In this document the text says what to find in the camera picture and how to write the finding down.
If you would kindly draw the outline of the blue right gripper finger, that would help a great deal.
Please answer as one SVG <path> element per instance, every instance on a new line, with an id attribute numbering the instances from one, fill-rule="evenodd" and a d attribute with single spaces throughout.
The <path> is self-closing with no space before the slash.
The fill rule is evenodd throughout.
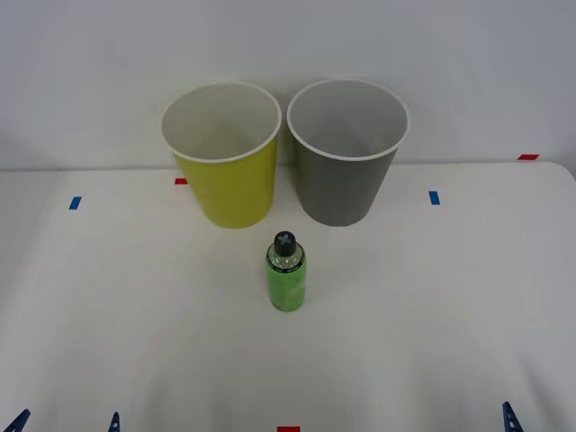
<path id="1" fill-rule="evenodd" d="M 505 432 L 523 432 L 523 428 L 508 401 L 502 404 L 502 414 Z"/>

